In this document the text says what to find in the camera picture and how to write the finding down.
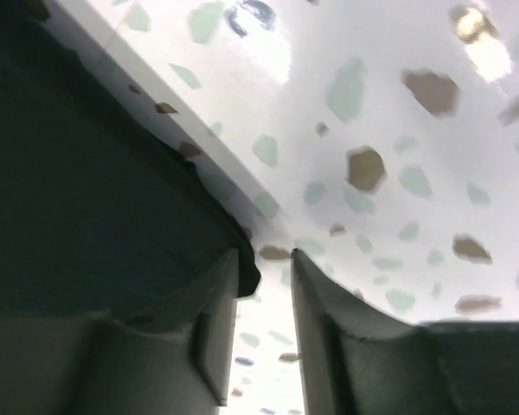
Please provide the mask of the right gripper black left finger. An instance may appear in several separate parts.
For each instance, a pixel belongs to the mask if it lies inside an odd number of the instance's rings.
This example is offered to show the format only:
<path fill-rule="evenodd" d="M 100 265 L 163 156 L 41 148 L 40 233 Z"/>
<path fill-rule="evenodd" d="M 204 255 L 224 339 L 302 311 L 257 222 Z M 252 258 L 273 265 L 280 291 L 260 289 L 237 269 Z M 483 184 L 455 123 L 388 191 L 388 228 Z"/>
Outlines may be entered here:
<path fill-rule="evenodd" d="M 127 322 L 0 317 L 0 414 L 215 414 L 227 403 L 239 265 L 223 253 Z"/>

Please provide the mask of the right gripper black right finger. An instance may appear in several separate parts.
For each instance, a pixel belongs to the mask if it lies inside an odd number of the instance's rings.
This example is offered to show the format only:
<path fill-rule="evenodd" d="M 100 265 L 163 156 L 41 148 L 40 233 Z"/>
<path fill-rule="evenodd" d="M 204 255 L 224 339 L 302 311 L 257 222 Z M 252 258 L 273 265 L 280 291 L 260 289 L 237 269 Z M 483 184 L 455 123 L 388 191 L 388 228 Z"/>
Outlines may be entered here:
<path fill-rule="evenodd" d="M 519 415 L 519 322 L 410 325 L 292 252 L 292 301 L 310 415 Z"/>

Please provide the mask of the black t shirt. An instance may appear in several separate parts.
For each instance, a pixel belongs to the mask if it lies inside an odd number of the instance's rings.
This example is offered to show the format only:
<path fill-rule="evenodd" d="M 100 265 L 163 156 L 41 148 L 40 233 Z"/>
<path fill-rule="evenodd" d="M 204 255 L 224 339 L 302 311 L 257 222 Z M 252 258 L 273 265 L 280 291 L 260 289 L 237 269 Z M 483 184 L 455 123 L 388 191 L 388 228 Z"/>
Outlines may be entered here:
<path fill-rule="evenodd" d="M 231 249 L 251 296 L 251 243 L 194 164 L 0 1 L 0 316 L 151 322 Z"/>

